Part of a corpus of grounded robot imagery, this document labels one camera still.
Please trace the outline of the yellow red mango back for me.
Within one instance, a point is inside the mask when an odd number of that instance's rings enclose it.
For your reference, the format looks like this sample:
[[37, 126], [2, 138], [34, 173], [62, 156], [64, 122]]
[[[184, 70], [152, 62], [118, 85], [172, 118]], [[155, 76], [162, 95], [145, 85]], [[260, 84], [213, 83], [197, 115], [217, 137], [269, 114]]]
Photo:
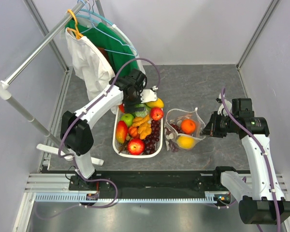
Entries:
[[150, 108], [164, 108], [164, 102], [160, 98], [157, 98], [156, 101], [147, 102], [146, 106]]

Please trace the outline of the red apple back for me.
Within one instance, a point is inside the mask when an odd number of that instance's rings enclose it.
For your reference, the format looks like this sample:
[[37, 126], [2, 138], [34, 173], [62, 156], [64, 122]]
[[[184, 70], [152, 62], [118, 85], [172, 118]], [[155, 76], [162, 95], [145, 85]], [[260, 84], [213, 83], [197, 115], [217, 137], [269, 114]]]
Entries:
[[161, 108], [158, 107], [154, 107], [151, 109], [150, 111], [150, 117], [154, 120], [154, 121], [159, 121], [163, 118], [164, 116], [164, 112]]

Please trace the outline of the orange fruit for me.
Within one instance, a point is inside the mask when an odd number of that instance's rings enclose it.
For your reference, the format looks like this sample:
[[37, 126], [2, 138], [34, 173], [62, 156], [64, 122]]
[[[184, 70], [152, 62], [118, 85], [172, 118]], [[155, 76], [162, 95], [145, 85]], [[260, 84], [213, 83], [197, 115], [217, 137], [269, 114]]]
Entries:
[[193, 134], [196, 130], [196, 123], [191, 119], [185, 119], [181, 123], [181, 131], [185, 134]]

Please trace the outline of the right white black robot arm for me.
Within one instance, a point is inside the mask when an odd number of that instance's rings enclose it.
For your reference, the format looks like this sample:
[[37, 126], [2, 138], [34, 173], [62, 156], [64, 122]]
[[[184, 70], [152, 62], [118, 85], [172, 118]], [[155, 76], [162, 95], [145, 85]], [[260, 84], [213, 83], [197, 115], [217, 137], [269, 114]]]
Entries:
[[277, 225], [290, 217], [286, 200], [273, 167], [269, 128], [265, 118], [256, 117], [250, 98], [227, 101], [219, 96], [220, 107], [211, 114], [201, 135], [224, 138], [236, 133], [245, 149], [250, 175], [249, 186], [233, 167], [217, 167], [212, 186], [227, 189], [239, 204], [244, 224]]

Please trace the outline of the yellow lemon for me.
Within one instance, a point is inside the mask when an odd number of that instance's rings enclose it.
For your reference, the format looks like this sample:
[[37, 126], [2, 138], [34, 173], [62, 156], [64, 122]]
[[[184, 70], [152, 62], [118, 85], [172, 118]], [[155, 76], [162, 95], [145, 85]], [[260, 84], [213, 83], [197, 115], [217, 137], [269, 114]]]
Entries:
[[185, 150], [190, 150], [194, 148], [196, 141], [193, 138], [187, 136], [179, 136], [177, 139], [177, 145]]

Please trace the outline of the red tomato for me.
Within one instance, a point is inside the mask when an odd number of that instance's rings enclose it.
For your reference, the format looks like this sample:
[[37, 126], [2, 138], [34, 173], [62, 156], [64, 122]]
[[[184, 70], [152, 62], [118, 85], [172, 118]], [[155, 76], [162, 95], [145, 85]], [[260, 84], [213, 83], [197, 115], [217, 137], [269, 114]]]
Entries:
[[118, 106], [119, 110], [124, 114], [125, 113], [125, 110], [124, 110], [124, 105], [121, 104]]

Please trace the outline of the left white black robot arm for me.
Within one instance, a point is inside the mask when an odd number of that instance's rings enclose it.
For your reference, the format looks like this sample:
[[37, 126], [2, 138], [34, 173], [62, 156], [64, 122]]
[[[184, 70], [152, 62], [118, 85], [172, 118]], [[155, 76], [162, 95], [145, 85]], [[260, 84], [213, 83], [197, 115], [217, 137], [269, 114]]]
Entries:
[[67, 111], [63, 114], [58, 154], [61, 154], [63, 147], [73, 151], [72, 159], [81, 176], [79, 183], [84, 189], [91, 190], [97, 183], [90, 155], [94, 143], [92, 128], [113, 106], [140, 104], [146, 84], [146, 75], [133, 69], [128, 75], [112, 78], [106, 88], [84, 107], [74, 113]]

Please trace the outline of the clear polka dot zip bag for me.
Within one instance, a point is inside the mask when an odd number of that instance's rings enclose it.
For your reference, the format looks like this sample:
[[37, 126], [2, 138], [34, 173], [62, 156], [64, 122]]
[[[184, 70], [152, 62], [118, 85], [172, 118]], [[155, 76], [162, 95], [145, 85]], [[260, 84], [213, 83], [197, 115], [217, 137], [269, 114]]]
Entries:
[[193, 111], [171, 109], [167, 112], [164, 123], [166, 149], [171, 152], [191, 150], [205, 139], [201, 135], [205, 123], [198, 115], [198, 108]]

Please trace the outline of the dark purple grape bunch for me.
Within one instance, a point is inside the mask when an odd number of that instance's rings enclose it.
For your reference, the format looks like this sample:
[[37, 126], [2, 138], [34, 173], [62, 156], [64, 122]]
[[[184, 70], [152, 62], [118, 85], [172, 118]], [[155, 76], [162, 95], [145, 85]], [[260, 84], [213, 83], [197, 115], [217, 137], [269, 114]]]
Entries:
[[178, 152], [179, 146], [176, 143], [178, 135], [181, 134], [182, 131], [180, 127], [176, 124], [165, 124], [164, 125], [164, 135], [165, 135], [165, 142], [166, 142], [166, 149], [167, 151], [171, 152]]

